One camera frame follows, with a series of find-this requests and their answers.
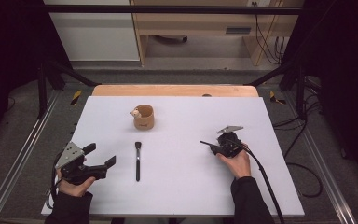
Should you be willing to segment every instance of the gray floor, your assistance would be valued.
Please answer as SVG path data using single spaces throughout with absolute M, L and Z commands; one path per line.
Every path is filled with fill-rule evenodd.
M 276 65 L 264 61 L 262 66 L 253 67 L 240 37 L 189 37 L 188 42 L 152 38 L 147 53 L 146 64 L 141 67 L 134 63 L 85 63 L 76 64 L 77 71 L 85 77 L 102 83 L 193 83 L 193 84 L 243 84 L 265 75 Z M 3 198 L 0 207 L 0 223 L 15 223 L 8 218 L 33 219 L 30 223 L 42 220 L 40 210 L 45 201 L 45 190 L 49 186 L 49 176 L 55 155 L 71 139 L 76 128 L 82 108 L 92 88 L 64 77 L 68 84 L 63 91 L 49 91 L 49 95 L 58 94 L 57 103 L 48 118 L 46 126 L 37 137 L 29 157 L 8 196 Z M 270 80 L 258 88 L 260 96 L 265 99 L 271 122 L 291 119 L 295 116 L 289 104 L 271 102 L 270 91 L 277 99 L 288 102 L 293 99 L 291 91 L 279 91 L 276 83 L 279 77 Z M 76 105 L 70 105 L 77 90 L 82 95 Z M 31 82 L 17 88 L 10 94 L 9 109 L 0 124 L 0 187 L 11 172 L 11 166 L 21 153 L 23 144 L 37 122 L 38 114 L 37 84 Z M 332 196 L 324 189 L 317 198 L 300 196 L 304 217 L 287 218 L 288 223 L 358 223 L 358 166 L 355 161 L 344 160 L 340 148 L 324 116 L 314 110 L 309 115 L 307 130 L 323 155 L 345 202 L 351 209 L 356 222 L 339 220 Z M 282 152 L 292 143 L 299 129 L 277 130 Z M 296 142 L 287 161 L 300 163 L 312 170 L 317 170 L 310 151 L 302 135 Z M 317 191 L 318 185 L 310 173 L 296 167 L 289 168 L 297 190 L 305 194 Z M 93 220 L 105 220 L 94 217 Z M 129 223 L 166 223 L 165 219 L 129 219 Z M 185 220 L 183 223 L 215 223 L 211 219 Z

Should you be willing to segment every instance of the electrical outlet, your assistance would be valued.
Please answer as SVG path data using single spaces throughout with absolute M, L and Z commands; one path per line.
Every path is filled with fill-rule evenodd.
M 247 7 L 268 7 L 271 0 L 248 0 Z

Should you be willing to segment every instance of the floor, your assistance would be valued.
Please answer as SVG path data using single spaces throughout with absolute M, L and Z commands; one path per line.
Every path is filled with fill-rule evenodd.
M 180 39 L 150 39 L 145 65 L 137 62 L 74 62 L 76 71 L 102 83 L 194 83 L 244 84 L 262 77 L 277 67 L 265 59 L 252 66 L 240 37 L 190 36 Z M 280 91 L 280 78 L 259 86 L 273 124 L 292 119 L 294 91 Z M 31 82 L 10 94 L 13 105 L 0 124 L 0 223 L 37 223 L 43 220 L 40 210 L 49 185 L 51 162 L 71 139 L 76 122 L 92 88 L 64 76 L 63 91 L 51 91 L 55 106 L 48 112 L 46 124 L 38 126 L 37 85 Z M 76 106 L 69 106 L 76 90 L 82 90 Z M 275 93 L 276 101 L 270 94 Z M 308 105 L 317 103 L 311 91 Z M 324 184 L 318 197 L 306 197 L 318 191 L 315 176 L 290 166 L 299 198 L 306 215 L 289 217 L 287 223 L 358 223 L 358 167 L 355 161 L 340 156 L 339 144 L 320 107 L 309 111 L 309 122 L 296 141 L 287 161 L 300 163 L 313 170 Z M 276 134 L 286 153 L 301 127 L 301 121 L 277 129 Z M 94 217 L 96 221 L 106 218 Z M 186 219 L 182 223 L 215 223 L 216 219 Z M 166 223 L 167 219 L 128 219 L 127 223 Z

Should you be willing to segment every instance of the white tabletop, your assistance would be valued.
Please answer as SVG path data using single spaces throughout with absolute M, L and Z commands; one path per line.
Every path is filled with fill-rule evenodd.
M 155 127 L 138 131 L 130 112 L 152 105 Z M 90 212 L 110 217 L 227 217 L 234 213 L 230 193 L 233 175 L 200 140 L 217 144 L 216 132 L 228 125 L 249 145 L 264 166 L 282 213 L 304 211 L 285 165 L 264 101 L 259 97 L 91 96 L 72 141 L 79 147 L 96 143 L 86 165 L 112 156 L 117 164 L 107 178 L 94 182 Z M 135 180 L 136 150 L 142 142 L 141 180 Z M 272 215 L 276 208 L 251 158 L 252 176 Z M 51 212 L 46 206 L 42 214 Z

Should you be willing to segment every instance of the person's arm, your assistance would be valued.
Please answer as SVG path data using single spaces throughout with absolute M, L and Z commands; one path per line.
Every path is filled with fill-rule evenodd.
M 89 224 L 92 194 L 87 192 L 87 189 L 94 181 L 95 178 L 90 177 L 77 186 L 62 180 L 53 210 L 46 217 L 45 224 Z
M 243 150 L 234 158 L 226 158 L 222 154 L 217 154 L 217 157 L 227 165 L 235 176 L 231 184 L 231 195 L 235 204 L 234 223 L 275 223 L 263 201 L 255 179 L 251 176 L 249 155 Z

